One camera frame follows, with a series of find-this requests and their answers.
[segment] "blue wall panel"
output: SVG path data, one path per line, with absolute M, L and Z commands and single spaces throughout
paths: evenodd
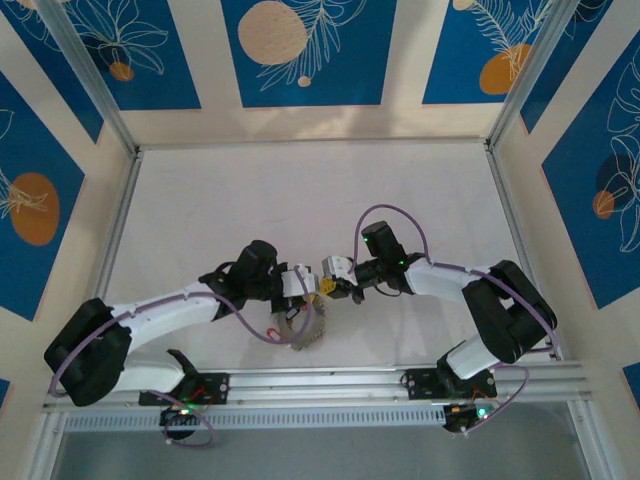
M 70 0 L 62 5 L 122 110 L 200 108 L 166 0 Z M 0 7 L 81 122 L 87 123 L 75 98 L 84 101 L 86 94 L 78 93 L 73 72 L 38 14 L 17 0 L 0 0 Z
M 396 0 L 222 0 L 242 104 L 378 105 Z
M 610 5 L 611 0 L 582 0 L 578 5 L 520 110 L 529 133 L 533 131 Z
M 452 0 L 423 103 L 502 102 L 549 9 L 547 0 Z
M 84 174 L 0 74 L 0 306 L 33 320 Z
M 640 287 L 640 33 L 543 163 L 599 308 Z
M 0 10 L 67 102 L 87 134 L 96 142 L 104 123 L 102 116 L 60 53 L 58 45 L 49 35 L 38 13 L 17 0 L 0 0 Z
M 2 405 L 4 404 L 4 400 L 5 398 L 7 398 L 7 394 L 9 393 L 10 385 L 10 382 L 0 378 L 0 411 L 2 411 Z

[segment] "leaf drawing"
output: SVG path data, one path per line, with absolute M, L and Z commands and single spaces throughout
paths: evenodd
M 513 12 L 510 0 L 474 0 L 468 11 L 476 16 L 480 33 L 493 44 L 497 53 L 509 60 L 513 80 L 523 63 L 523 46 L 540 29 L 556 0 L 541 0 L 534 8 L 529 0 L 521 16 Z
M 49 30 L 45 26 L 38 12 L 33 8 L 23 5 L 18 0 L 3 0 L 7 9 L 18 19 L 24 29 L 36 40 L 44 43 L 50 49 L 59 52 L 58 44 L 55 42 Z
M 355 9 L 347 6 L 358 1 Z M 258 78 L 265 79 L 260 91 L 284 81 L 287 85 L 299 80 L 309 81 L 331 61 L 335 52 L 340 52 L 338 33 L 342 27 L 356 18 L 365 8 L 367 0 L 278 0 L 289 6 L 304 24 L 306 43 L 302 52 L 294 59 L 276 65 L 262 65 Z
M 582 0 L 576 7 L 576 11 L 569 20 L 567 28 L 564 29 L 565 35 L 571 40 L 575 38 L 576 28 L 579 23 L 591 23 L 600 18 L 605 6 L 609 0 Z
M 3 1 L 31 36 L 59 51 L 35 10 L 17 0 Z M 169 32 L 138 20 L 138 0 L 71 0 L 62 6 L 99 68 L 123 81 L 133 78 L 133 66 L 164 73 L 154 49 L 167 42 Z
M 13 116 L 14 112 L 11 110 L 0 110 L 0 140 L 11 129 Z M 14 209 L 19 212 L 21 207 L 29 207 L 46 212 L 47 207 L 43 205 L 46 198 L 46 193 L 43 195 L 29 195 L 12 185 L 0 168 L 0 218 L 5 218 Z
M 640 126 L 640 48 L 625 67 L 616 86 L 607 118 L 607 130 L 613 134 L 611 149 L 615 156 L 613 173 L 596 196 L 594 208 L 601 216 L 620 214 L 620 252 L 631 253 L 640 247 L 640 141 L 632 134 Z

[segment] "metal frame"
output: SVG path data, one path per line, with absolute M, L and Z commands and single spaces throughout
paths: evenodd
M 43 413 L 38 419 L 33 441 L 26 454 L 25 469 L 20 480 L 49 480 L 53 473 L 67 413 Z
M 529 387 L 518 396 L 522 402 L 578 401 L 591 398 L 591 392 L 580 362 L 531 362 Z M 272 370 L 235 370 L 230 373 L 228 408 L 318 408 L 318 407 L 403 407 L 421 404 L 450 405 L 465 400 L 409 400 L 400 377 L 408 368 L 435 367 L 409 365 L 384 369 L 358 368 L 300 368 Z M 203 373 L 215 373 L 210 370 Z M 522 385 L 519 371 L 495 372 L 498 400 L 513 395 Z M 91 407 L 96 411 L 145 410 L 137 405 L 136 392 L 108 395 Z M 69 399 L 56 401 L 48 397 L 45 411 L 74 412 L 78 409 Z
M 135 191 L 138 175 L 140 174 L 143 157 L 144 152 L 136 153 L 131 166 L 125 172 L 125 177 L 121 182 L 123 188 L 120 198 L 118 199 L 118 208 L 109 229 L 109 239 L 107 240 L 104 257 L 100 263 L 98 278 L 92 291 L 92 297 L 103 297 L 107 293 L 111 274 L 113 273 L 113 266 L 118 254 L 118 248 L 120 247 L 120 240 L 122 239 L 129 208 L 133 200 L 133 192 Z
M 33 0 L 33 3 L 42 22 L 60 47 L 73 73 L 80 80 L 98 112 L 113 128 L 123 147 L 133 155 L 136 152 L 136 145 L 120 115 L 120 109 L 64 11 L 64 7 L 57 0 Z
M 566 25 L 576 11 L 580 0 L 555 0 L 551 13 L 540 29 L 540 33 L 535 41 L 535 48 L 527 57 L 520 74 L 517 76 L 507 98 L 502 106 L 502 110 L 493 125 L 487 144 L 489 150 L 493 151 L 495 145 L 511 125 L 511 122 L 520 115 L 520 109 L 531 93 L 540 73 L 544 69 L 549 57 L 553 53 L 558 41 L 562 37 Z
M 494 148 L 506 128 L 514 118 L 517 118 L 522 104 L 544 68 L 553 48 L 562 35 L 564 26 L 569 21 L 579 1 L 557 1 L 549 20 L 545 23 L 538 36 L 537 48 L 529 56 L 522 69 L 522 74 L 519 75 L 514 88 L 507 96 L 503 109 L 489 137 L 486 139 L 489 166 L 504 207 L 505 217 L 512 232 L 518 256 L 525 273 L 534 281 L 535 271 L 528 259 L 527 247 L 521 234 L 521 224 L 503 178 L 499 159 L 494 156 Z M 66 16 L 63 7 L 56 0 L 34 0 L 34 3 L 44 24 L 60 46 L 65 58 L 87 90 L 99 112 L 134 158 L 130 169 L 126 173 L 117 215 L 111 226 L 105 255 L 93 290 L 94 296 L 104 296 L 111 278 L 120 239 L 132 202 L 141 168 L 142 156 L 138 155 L 139 149 L 136 147 L 120 115 L 115 100 L 84 48 L 81 39 L 75 32 L 69 18 Z M 413 139 L 406 138 L 402 140 L 411 141 Z M 443 140 L 435 139 L 434 142 L 437 143 Z M 455 139 L 455 141 L 481 141 L 481 139 L 460 138 Z M 180 145 L 180 147 L 202 148 L 206 147 L 206 145 Z M 148 146 L 147 148 L 168 147 Z M 603 433 L 602 419 L 597 408 L 590 400 L 591 393 L 580 363 L 556 361 L 532 363 L 527 366 L 530 368 L 531 381 L 529 387 L 518 400 L 525 402 L 566 401 L 593 478 L 623 478 L 624 474 L 619 467 L 619 463 L 616 462 L 615 452 L 609 448 L 606 436 Z M 311 424 L 324 427 L 348 426 L 349 422 L 361 422 L 362 426 L 371 424 L 371 417 L 359 416 L 363 412 L 365 414 L 369 412 L 374 415 L 382 414 L 383 417 L 384 412 L 393 412 L 390 417 L 377 420 L 378 422 L 387 422 L 385 424 L 394 424 L 393 422 L 398 421 L 401 422 L 400 424 L 414 421 L 421 425 L 441 423 L 438 416 L 438 412 L 442 408 L 441 405 L 451 404 L 452 402 L 444 399 L 440 402 L 409 402 L 406 390 L 400 386 L 399 378 L 406 368 L 411 367 L 236 370 L 228 372 L 231 373 L 231 390 L 229 391 L 228 405 L 217 407 L 214 416 L 219 416 L 216 421 L 217 424 L 222 423 L 221 418 L 227 418 L 230 419 L 230 426 L 235 425 L 238 428 L 264 428 L 267 425 L 277 425 L 279 428 L 283 428 L 283 426 L 288 428 L 304 426 L 308 428 Z M 498 371 L 496 372 L 496 384 L 499 398 L 505 399 L 520 386 L 519 373 L 506 370 Z M 35 440 L 28 454 L 28 458 L 31 461 L 28 462 L 28 467 L 23 472 L 22 480 L 44 480 L 50 478 L 62 439 L 60 433 L 65 429 L 65 426 L 68 426 L 70 431 L 79 428 L 89 429 L 85 431 L 95 431 L 96 428 L 121 428 L 117 425 L 123 418 L 137 418 L 141 423 L 135 424 L 137 425 L 135 428 L 149 428 L 149 425 L 153 425 L 153 428 L 156 428 L 155 421 L 149 423 L 150 420 L 144 420 L 143 417 L 156 418 L 157 411 L 148 407 L 145 409 L 137 407 L 136 403 L 137 395 L 135 394 L 115 394 L 107 397 L 103 402 L 92 407 L 91 410 L 83 409 L 79 411 L 68 400 L 54 401 L 53 399 L 48 399 L 45 404 L 46 413 L 43 413 L 39 421 L 38 430 L 34 436 Z M 295 410 L 296 415 L 302 415 L 302 417 L 298 416 L 291 421 L 281 420 L 281 418 L 286 419 L 287 417 L 280 417 L 279 415 L 286 415 L 291 409 Z M 435 417 L 430 417 L 429 415 L 415 417 L 418 411 L 431 412 Z M 323 421 L 318 421 L 319 418 L 324 417 L 318 417 L 317 415 L 325 415 L 329 412 L 339 413 L 340 415 L 332 417 L 333 420 L 327 420 L 324 423 Z M 269 423 L 256 423 L 256 418 L 266 418 L 265 415 L 270 415 L 269 418 L 271 420 L 269 420 Z M 106 426 L 96 427 L 96 422 L 98 421 L 103 422 Z

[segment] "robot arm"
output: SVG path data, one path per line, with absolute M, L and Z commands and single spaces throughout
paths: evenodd
M 513 301 L 513 295 L 534 308 L 549 329 L 556 327 L 553 311 L 513 262 L 484 269 L 430 263 L 424 254 L 406 254 L 386 222 L 363 229 L 362 235 L 373 259 L 354 267 L 349 258 L 328 257 L 319 286 L 306 267 L 289 270 L 286 263 L 277 263 L 274 247 L 255 240 L 236 262 L 222 264 L 169 295 L 112 307 L 98 298 L 88 300 L 49 346 L 45 361 L 54 372 L 63 372 L 59 380 L 78 406 L 122 390 L 158 390 L 190 398 L 207 381 L 207 374 L 197 372 L 181 352 L 170 350 L 173 358 L 161 362 L 138 361 L 129 355 L 174 330 L 223 318 L 242 309 L 247 300 L 270 301 L 274 313 L 295 313 L 303 304 L 302 283 L 308 292 L 351 296 L 359 304 L 365 289 L 386 282 L 400 293 L 434 295 L 468 306 L 478 335 L 445 353 L 429 380 L 437 392 L 434 398 L 467 398 L 473 382 L 489 375 L 489 367 L 514 363 L 547 333 L 527 308 Z M 479 278 L 479 273 L 487 278 Z M 157 404 L 147 401 L 141 395 L 142 405 Z
M 430 263 L 424 254 L 406 254 L 386 222 L 362 230 L 372 260 L 353 268 L 351 259 L 328 257 L 321 293 L 332 298 L 352 296 L 364 300 L 364 289 L 386 282 L 409 295 L 433 295 L 468 306 L 478 335 L 447 352 L 437 364 L 439 381 L 455 396 L 466 391 L 473 378 L 498 363 L 514 363 L 546 336 L 531 313 L 501 283 L 531 305 L 550 329 L 556 317 L 535 287 L 513 262 L 503 260 L 490 268 L 464 268 Z
M 74 357 L 74 349 L 86 343 L 96 330 L 104 329 L 82 348 L 60 377 L 74 404 L 90 405 L 108 393 L 123 390 L 172 392 L 176 398 L 191 396 L 206 381 L 206 375 L 199 374 L 181 352 L 169 350 L 173 358 L 167 356 L 160 362 L 135 360 L 129 355 L 169 332 L 231 314 L 230 306 L 219 299 L 236 310 L 241 310 L 247 300 L 270 301 L 272 312 L 299 310 L 304 303 L 300 278 L 307 292 L 313 293 L 317 291 L 317 277 L 303 265 L 288 270 L 286 263 L 277 263 L 276 256 L 274 247 L 255 240 L 236 262 L 223 264 L 198 282 L 168 295 L 114 306 L 106 306 L 99 298 L 88 300 L 46 350 L 45 361 L 56 372 Z

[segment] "metal bracket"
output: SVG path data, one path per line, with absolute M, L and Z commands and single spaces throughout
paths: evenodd
M 436 399 L 471 399 L 477 391 L 483 396 L 495 398 L 498 396 L 496 382 L 488 370 L 483 370 L 469 380 L 463 380 L 456 385 L 456 391 L 450 392 L 438 377 L 436 368 L 413 368 L 405 372 L 400 383 L 409 393 L 409 400 Z
M 194 389 L 178 400 L 188 405 L 226 405 L 229 397 L 228 373 L 198 373 Z M 140 392 L 138 404 L 145 407 L 163 407 L 169 402 L 149 392 Z

